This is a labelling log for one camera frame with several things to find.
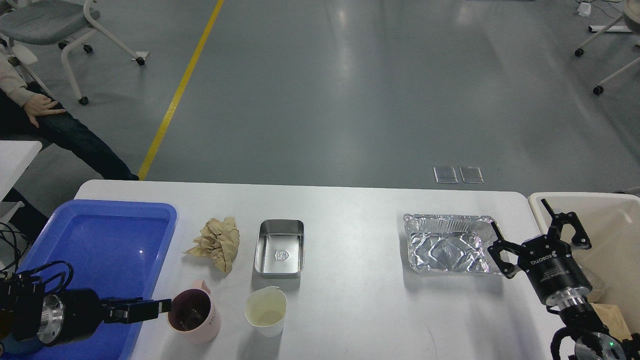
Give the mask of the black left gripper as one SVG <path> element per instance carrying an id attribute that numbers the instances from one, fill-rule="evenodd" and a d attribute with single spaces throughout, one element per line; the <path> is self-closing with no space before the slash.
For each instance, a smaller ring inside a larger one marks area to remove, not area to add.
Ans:
<path id="1" fill-rule="evenodd" d="M 102 322 L 102 306 L 107 311 L 103 323 L 134 324 L 157 319 L 160 313 L 169 312 L 172 299 L 110 298 L 102 300 L 101 305 L 98 294 L 89 288 L 51 294 L 50 345 L 60 346 L 91 337 Z"/>

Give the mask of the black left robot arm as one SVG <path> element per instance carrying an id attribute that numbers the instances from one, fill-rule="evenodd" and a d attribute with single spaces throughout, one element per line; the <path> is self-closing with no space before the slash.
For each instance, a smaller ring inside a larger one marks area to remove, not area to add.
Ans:
<path id="1" fill-rule="evenodd" d="M 1 339 L 36 339 L 54 347 L 90 338 L 101 324 L 135 324 L 170 312 L 172 300 L 101 298 L 91 288 L 70 289 L 74 268 L 53 260 L 33 269 L 1 271 Z"/>

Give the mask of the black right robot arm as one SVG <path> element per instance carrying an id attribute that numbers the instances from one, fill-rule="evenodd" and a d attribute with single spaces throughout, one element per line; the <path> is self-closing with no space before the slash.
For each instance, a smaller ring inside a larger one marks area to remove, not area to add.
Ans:
<path id="1" fill-rule="evenodd" d="M 590 249 L 592 243 L 578 214 L 554 212 L 545 198 L 541 203 L 551 218 L 546 233 L 516 244 L 505 240 L 498 224 L 492 221 L 497 239 L 487 251 L 506 278 L 524 272 L 547 312 L 562 320 L 564 326 L 551 340 L 551 357 L 559 360 L 562 341 L 571 338 L 574 353 L 570 360 L 637 360 L 638 333 L 630 339 L 614 337 L 588 301 L 593 287 L 572 251 Z"/>

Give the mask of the person's hand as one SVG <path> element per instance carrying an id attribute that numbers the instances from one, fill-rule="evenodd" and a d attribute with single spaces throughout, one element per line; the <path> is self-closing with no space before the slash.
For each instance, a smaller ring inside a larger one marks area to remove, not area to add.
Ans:
<path id="1" fill-rule="evenodd" d="M 64 108 L 57 108 L 59 102 L 52 100 L 48 96 L 42 94 L 36 94 L 30 98 L 23 106 L 23 111 L 27 114 L 27 117 L 34 125 L 35 128 L 39 128 L 37 117 L 55 116 L 57 114 L 64 114 L 67 112 Z"/>

